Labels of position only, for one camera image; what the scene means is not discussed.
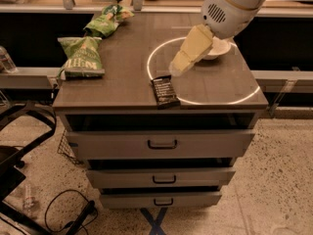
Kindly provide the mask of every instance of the concrete floor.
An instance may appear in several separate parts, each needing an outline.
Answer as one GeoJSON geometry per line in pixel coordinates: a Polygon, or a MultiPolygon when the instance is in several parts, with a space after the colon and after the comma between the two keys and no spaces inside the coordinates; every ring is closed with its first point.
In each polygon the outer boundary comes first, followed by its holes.
{"type": "MultiPolygon", "coordinates": [[[[30,117],[21,117],[0,133],[0,144],[24,145],[45,128],[30,117]]],[[[85,168],[60,154],[64,133],[61,124],[52,138],[24,157],[26,165],[22,172],[27,179],[6,202],[21,210],[24,186],[30,182],[38,201],[33,215],[45,227],[45,211],[52,199],[67,189],[78,190],[96,202],[99,212],[97,219],[86,226],[88,233],[82,229],[78,234],[312,235],[312,109],[278,109],[275,118],[260,119],[255,131],[245,156],[235,163],[235,176],[222,188],[223,196],[216,206],[162,210],[163,220],[155,229],[140,210],[103,209],[98,190],[92,189],[86,179],[85,168]]],[[[75,220],[85,204],[76,192],[63,194],[47,212],[48,225],[54,230],[61,229],[75,220]]],[[[161,210],[148,212],[156,219],[161,210]]],[[[0,234],[4,232],[21,234],[0,220],[0,234]]]]}

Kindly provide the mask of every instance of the drawer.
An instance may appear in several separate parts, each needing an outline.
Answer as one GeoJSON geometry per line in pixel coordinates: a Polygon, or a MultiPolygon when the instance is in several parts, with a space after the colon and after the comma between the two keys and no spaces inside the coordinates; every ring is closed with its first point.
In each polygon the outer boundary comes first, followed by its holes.
{"type": "Polygon", "coordinates": [[[160,132],[68,132],[79,160],[241,157],[253,130],[160,132]]]}
{"type": "Polygon", "coordinates": [[[220,198],[220,192],[121,194],[101,195],[100,202],[106,209],[209,207],[216,205],[220,198]]]}
{"type": "Polygon", "coordinates": [[[88,170],[94,188],[222,186],[235,174],[232,167],[88,170]]]}

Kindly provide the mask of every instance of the blue tape cross on floor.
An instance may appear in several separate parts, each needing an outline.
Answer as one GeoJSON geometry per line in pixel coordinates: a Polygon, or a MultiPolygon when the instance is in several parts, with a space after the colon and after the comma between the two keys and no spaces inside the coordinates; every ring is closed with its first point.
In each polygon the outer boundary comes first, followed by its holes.
{"type": "Polygon", "coordinates": [[[149,211],[145,208],[141,208],[140,212],[142,215],[146,218],[150,226],[152,227],[152,230],[150,231],[149,235],[165,235],[165,232],[162,230],[160,225],[163,222],[163,219],[165,217],[167,208],[161,208],[156,220],[154,220],[153,216],[149,213],[149,211]]]}

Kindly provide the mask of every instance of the black chair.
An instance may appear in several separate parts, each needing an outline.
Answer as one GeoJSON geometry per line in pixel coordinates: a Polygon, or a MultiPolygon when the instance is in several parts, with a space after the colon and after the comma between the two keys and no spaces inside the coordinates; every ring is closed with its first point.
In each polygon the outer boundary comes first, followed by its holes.
{"type": "MultiPolygon", "coordinates": [[[[49,110],[47,107],[38,107],[33,102],[26,102],[25,104],[14,105],[0,114],[0,131],[20,116],[36,118],[47,124],[50,127],[50,130],[43,133],[21,149],[18,149],[17,147],[0,146],[0,213],[3,213],[11,220],[17,222],[31,235],[51,234],[35,221],[3,202],[4,199],[25,180],[25,176],[18,170],[18,168],[24,166],[22,157],[53,136],[57,126],[56,116],[51,109],[49,110]]],[[[67,234],[75,234],[86,216],[93,210],[94,202],[90,201],[70,227],[67,234]]]]}

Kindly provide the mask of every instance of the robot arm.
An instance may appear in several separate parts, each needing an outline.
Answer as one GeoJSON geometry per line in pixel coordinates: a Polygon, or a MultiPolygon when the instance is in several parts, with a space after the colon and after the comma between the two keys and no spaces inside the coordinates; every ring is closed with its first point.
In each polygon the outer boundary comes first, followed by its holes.
{"type": "Polygon", "coordinates": [[[201,7],[203,24],[195,25],[180,51],[169,65],[169,71],[179,76],[202,59],[210,50],[213,36],[233,37],[254,18],[265,0],[204,0],[201,7]]]}
{"type": "Polygon", "coordinates": [[[201,14],[214,35],[229,38],[241,32],[265,0],[204,0],[201,14]]]}

